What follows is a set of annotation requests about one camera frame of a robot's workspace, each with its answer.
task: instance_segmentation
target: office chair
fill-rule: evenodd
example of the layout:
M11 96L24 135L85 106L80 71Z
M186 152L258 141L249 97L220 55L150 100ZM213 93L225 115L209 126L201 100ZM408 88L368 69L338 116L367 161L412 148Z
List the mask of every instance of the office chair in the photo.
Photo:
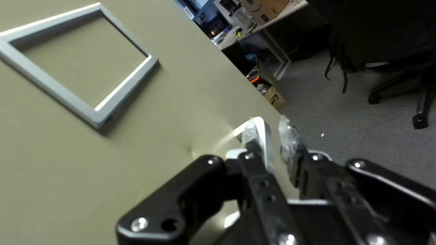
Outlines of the office chair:
M435 0L309 0L336 29L332 55L345 70L405 69L368 97L378 103L381 93L397 84L423 76L426 92L419 100L415 127L428 126L428 112L436 82L436 1Z

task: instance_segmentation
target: screw hole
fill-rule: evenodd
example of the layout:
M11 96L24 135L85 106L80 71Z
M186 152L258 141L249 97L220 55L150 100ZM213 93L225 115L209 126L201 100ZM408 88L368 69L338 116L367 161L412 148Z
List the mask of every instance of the screw hole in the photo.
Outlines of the screw hole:
M164 231L172 232L172 231L178 229L178 227L179 227L179 223L176 218L167 218L163 221Z
M338 186L338 187L345 187L345 182L338 180L338 182L337 182L337 186Z
M261 182L262 186L270 186L270 180L265 179Z
M347 199L348 199L351 204L358 204L358 201L359 201L355 195L349 195Z
M274 201L276 201L276 195L272 194L272 195L268 197L268 199L269 199L270 202L274 202Z

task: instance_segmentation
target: beige panel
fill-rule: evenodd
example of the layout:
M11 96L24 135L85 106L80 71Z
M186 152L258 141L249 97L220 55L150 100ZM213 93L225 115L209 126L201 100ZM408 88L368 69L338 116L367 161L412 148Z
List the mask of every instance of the beige panel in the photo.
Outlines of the beige panel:
M5 0L0 29L91 2ZM279 112L174 1L104 3L161 58L161 67L103 135L0 62L0 243L116 243L115 223L127 209L195 156L238 146L236 140L220 142L234 127L251 115L279 123ZM56 57L50 44L44 48L43 62Z
M21 50L93 107L146 58L104 16L43 40Z

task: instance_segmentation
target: chair wheel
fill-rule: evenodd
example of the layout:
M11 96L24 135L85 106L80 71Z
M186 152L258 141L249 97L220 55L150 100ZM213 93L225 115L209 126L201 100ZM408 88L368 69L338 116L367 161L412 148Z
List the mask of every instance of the chair wheel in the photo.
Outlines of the chair wheel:
M413 127L415 129L423 129L428 126L428 119L424 114L416 114L413 116Z
M371 93L368 97L368 103L379 103L381 101L381 95L379 93Z

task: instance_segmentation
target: gray carpet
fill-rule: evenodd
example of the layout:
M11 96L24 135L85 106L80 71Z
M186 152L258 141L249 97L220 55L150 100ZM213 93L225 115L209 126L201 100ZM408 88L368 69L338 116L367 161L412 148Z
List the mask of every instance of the gray carpet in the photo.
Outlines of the gray carpet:
M343 95L341 69L336 66L329 81L323 76L328 62L328 51L294 62L279 84L288 100L284 114L310 148L328 150L338 163L367 157L436 189L436 110L430 127L416 130L412 125L420 89L397 91L370 104L370 89L388 76L353 73Z

